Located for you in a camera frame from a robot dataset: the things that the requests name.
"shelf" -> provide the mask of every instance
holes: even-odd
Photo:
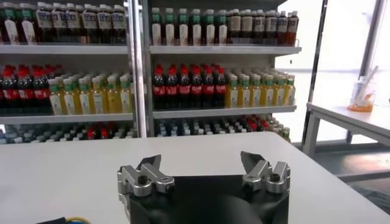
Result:
[[[127,55],[127,46],[0,45],[0,54]]]
[[[216,116],[234,116],[247,114],[267,114],[267,113],[286,113],[294,112],[297,106],[282,107],[250,107],[250,108],[230,108],[230,109],[211,109],[211,110],[178,110],[178,111],[154,111],[155,119],[169,119],[178,117],[216,117]]]
[[[132,121],[133,114],[91,114],[63,116],[0,117],[0,124],[51,124],[73,122]]]
[[[297,54],[301,47],[284,46],[151,46],[151,54]]]

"yellow drink bottle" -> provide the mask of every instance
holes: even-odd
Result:
[[[122,113],[132,113],[132,92],[130,89],[130,82],[127,76],[122,76],[121,80],[121,102],[122,102]]]
[[[260,97],[261,97],[260,76],[255,75],[253,79],[254,79],[253,85],[250,88],[249,105],[251,107],[260,107]]]
[[[80,98],[73,90],[74,82],[71,79],[65,79],[63,82],[65,84],[64,99],[68,114],[81,114]]]
[[[294,105],[295,99],[295,86],[294,86],[294,75],[289,75],[287,79],[287,85],[285,86],[285,96],[283,101],[285,105]]]
[[[60,92],[58,83],[54,79],[49,80],[50,103],[54,115],[66,115],[66,105],[63,98],[63,92]]]

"bottle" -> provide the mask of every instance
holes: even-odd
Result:
[[[132,113],[132,92],[130,90],[130,82],[127,76],[122,76],[121,80],[121,102],[122,102],[122,113]]]
[[[108,81],[108,110],[111,114],[120,113],[122,111],[121,108],[121,98],[119,92],[116,88],[116,79],[114,76],[110,76],[107,78]]]
[[[124,8],[114,5],[114,12],[111,14],[113,26],[113,41],[115,44],[126,44],[126,20]]]
[[[166,106],[169,109],[178,108],[178,84],[176,69],[170,68],[168,71],[168,79],[166,80]]]
[[[286,12],[281,11],[280,16],[278,17],[277,27],[276,27],[276,38],[278,45],[284,45],[286,43],[286,33],[287,33],[287,17]]]
[[[55,30],[55,42],[69,42],[68,25],[66,23],[66,9],[60,3],[53,3],[54,10],[51,12]]]
[[[86,42],[88,44],[99,43],[99,25],[97,22],[96,13],[92,9],[91,4],[84,5],[84,12],[82,13],[82,21],[87,36]]]
[[[233,44],[239,43],[239,35],[241,32],[241,16],[238,9],[232,10],[232,15],[229,22],[230,42]]]
[[[188,45],[188,18],[187,9],[179,9],[179,44]]]
[[[220,10],[218,12],[218,29],[216,31],[219,45],[227,44],[227,20],[226,20],[226,10]]]
[[[49,80],[50,103],[54,115],[66,115],[66,104],[64,95],[60,92],[58,83],[54,79]]]
[[[260,107],[260,97],[261,97],[261,88],[260,88],[260,76],[254,75],[253,85],[250,89],[250,107]]]
[[[194,9],[192,20],[191,20],[192,28],[192,43],[193,46],[200,46],[202,44],[202,26],[200,25],[200,9]]]
[[[38,10],[36,11],[38,21],[38,39],[40,42],[53,42],[54,30],[51,19],[51,12],[46,8],[46,3],[38,2]]]
[[[82,114],[80,98],[74,90],[74,84],[71,79],[65,79],[64,100],[68,115]]]
[[[287,33],[286,33],[286,44],[288,46],[294,46],[295,40],[297,37],[297,30],[298,30],[298,11],[292,11],[291,16],[288,16],[287,20]]]
[[[262,107],[271,107],[274,97],[274,89],[272,86],[272,75],[265,75],[264,88],[260,97],[260,105]]]
[[[268,11],[266,14],[266,33],[265,44],[275,45],[277,18],[275,10]]]
[[[8,36],[8,39],[11,44],[19,45],[19,33],[16,23],[16,13],[15,9],[12,3],[10,2],[3,2],[4,6],[4,24],[5,28],[7,30],[7,33],[5,35]]]
[[[161,45],[161,14],[159,8],[152,8],[153,45]]]
[[[175,24],[173,23],[173,9],[165,9],[165,43],[167,46],[175,45]]]
[[[245,10],[241,17],[241,43],[252,43],[253,17],[250,9]]]
[[[111,13],[105,4],[100,4],[100,12],[97,14],[99,29],[101,34],[101,43],[112,43],[112,23]]]
[[[225,70],[218,68],[218,76],[215,84],[215,106],[225,108],[226,79]]]
[[[80,83],[80,103],[82,114],[93,114],[95,111],[93,105],[93,95],[92,91],[88,89],[88,83],[85,78],[79,79]]]
[[[34,21],[32,6],[27,3],[20,4],[22,8],[23,21],[21,22],[23,28],[23,35],[28,45],[36,45],[37,37],[35,34],[35,27],[37,26]]]
[[[66,4],[66,24],[68,25],[69,41],[81,43],[81,22],[79,12],[75,10],[73,3]]]

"plastic bottle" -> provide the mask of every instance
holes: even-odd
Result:
[[[161,45],[161,14],[159,8],[152,8],[152,40],[153,45]]]
[[[58,83],[54,79],[49,80],[50,103],[54,115],[66,115],[66,104],[64,95],[60,92]]]
[[[114,5],[112,13],[113,41],[115,44],[126,44],[126,20],[124,9],[120,5]]]
[[[53,3],[54,10],[51,12],[55,30],[55,42],[69,42],[68,25],[66,23],[66,9],[60,3]]]
[[[287,34],[287,17],[286,12],[281,11],[280,16],[278,17],[277,27],[276,27],[276,38],[278,45],[286,44],[286,34]]]
[[[297,30],[298,30],[298,23],[299,23],[299,18],[297,16],[297,14],[298,14],[298,11],[292,11],[291,16],[288,16],[286,43],[289,46],[295,45],[295,40],[297,37]]]
[[[74,90],[74,84],[71,79],[65,79],[65,95],[66,111],[69,115],[82,114],[79,95]]]
[[[99,29],[101,33],[101,43],[112,43],[112,22],[111,13],[105,4],[100,4],[100,12],[97,14]]]

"juice bottle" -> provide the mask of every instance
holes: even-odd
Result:
[[[283,101],[285,105],[293,105],[295,98],[295,86],[294,86],[294,75],[289,75],[287,79],[287,85],[285,85],[285,95]]]
[[[116,80],[114,76],[107,78],[108,81],[108,111],[109,113],[120,113],[122,111],[121,97],[116,89]]]
[[[250,107],[260,107],[261,87],[260,76],[254,75],[253,83],[250,89]]]
[[[102,89],[102,79],[95,77],[93,82],[93,103],[95,105],[96,114],[108,113],[107,93]]]
[[[93,105],[92,91],[88,88],[85,78],[79,79],[80,83],[80,103],[83,114],[93,114],[95,109]]]
[[[65,79],[65,92],[64,92],[64,100],[66,104],[66,110],[69,115],[81,114],[81,103],[80,98],[77,93],[74,91],[74,84],[71,79]]]
[[[132,113],[132,92],[130,90],[130,82],[127,76],[121,78],[121,102],[122,102],[122,113]]]
[[[66,104],[63,93],[60,92],[58,83],[54,79],[49,80],[50,103],[54,115],[66,115]]]

